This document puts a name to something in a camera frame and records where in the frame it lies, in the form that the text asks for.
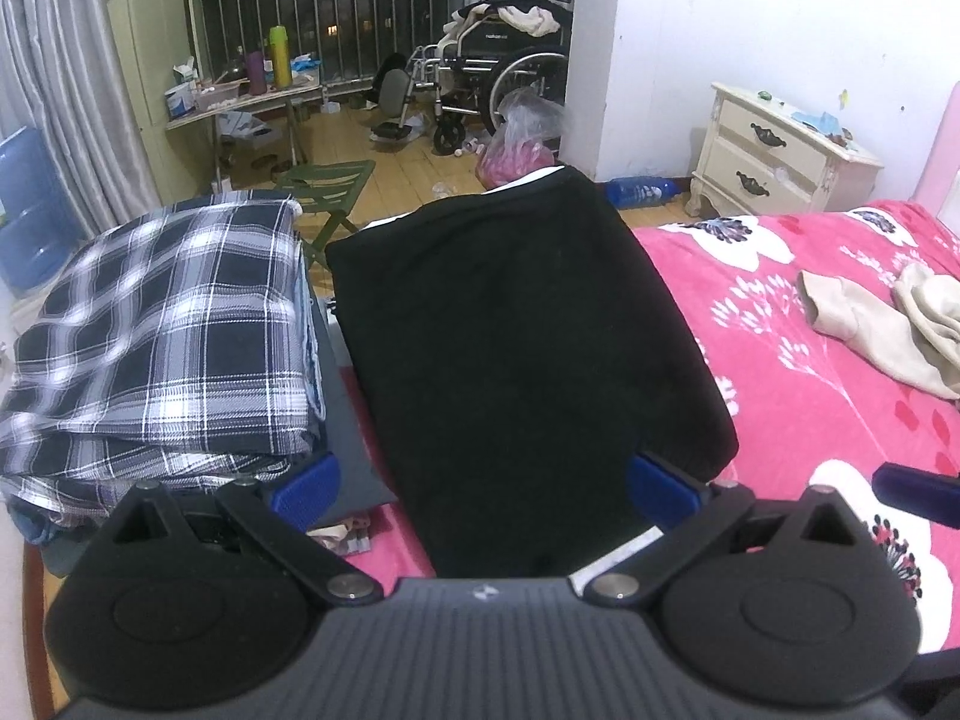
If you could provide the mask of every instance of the screw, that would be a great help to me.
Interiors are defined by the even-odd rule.
[[[628,574],[603,574],[593,580],[592,587],[604,598],[616,598],[622,601],[637,594],[640,590],[640,582]]]
[[[340,574],[326,583],[326,589],[337,598],[353,600],[366,598],[376,589],[376,585],[366,574]]]

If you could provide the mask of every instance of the drawer handle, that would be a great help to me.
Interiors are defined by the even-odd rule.
[[[786,146],[786,141],[781,141],[780,138],[776,137],[772,129],[761,127],[759,124],[753,124],[752,122],[750,127],[752,127],[752,130],[757,134],[760,143],[763,143],[765,146],[774,146],[774,148],[777,146]]]
[[[736,172],[737,177],[740,179],[740,183],[743,184],[743,188],[746,189],[750,194],[756,194],[760,196],[761,194],[766,194],[770,196],[769,191],[766,191],[760,183],[757,182],[755,178],[751,178],[749,175],[743,175],[739,170]]]

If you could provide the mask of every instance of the wheelchair wheel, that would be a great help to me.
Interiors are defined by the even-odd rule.
[[[480,116],[488,132],[493,135],[503,124],[497,108],[515,89],[530,86],[541,98],[563,103],[567,64],[566,49],[561,47],[549,50],[528,47],[501,59],[488,76],[478,100]]]
[[[467,127],[456,114],[445,113],[437,119],[437,129],[433,133],[433,148],[442,157],[448,157],[463,145],[467,137]]]

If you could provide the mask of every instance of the pink plastic bag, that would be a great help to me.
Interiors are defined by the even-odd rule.
[[[477,178],[486,189],[554,165],[553,152],[544,142],[559,138],[563,129],[563,105],[544,100],[529,87],[506,95],[498,110],[507,121],[477,163]]]

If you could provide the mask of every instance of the pink headboard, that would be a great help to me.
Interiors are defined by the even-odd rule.
[[[947,199],[947,193],[960,170],[960,83],[953,87],[937,137],[926,158],[926,167],[913,193],[913,201],[933,215]]]

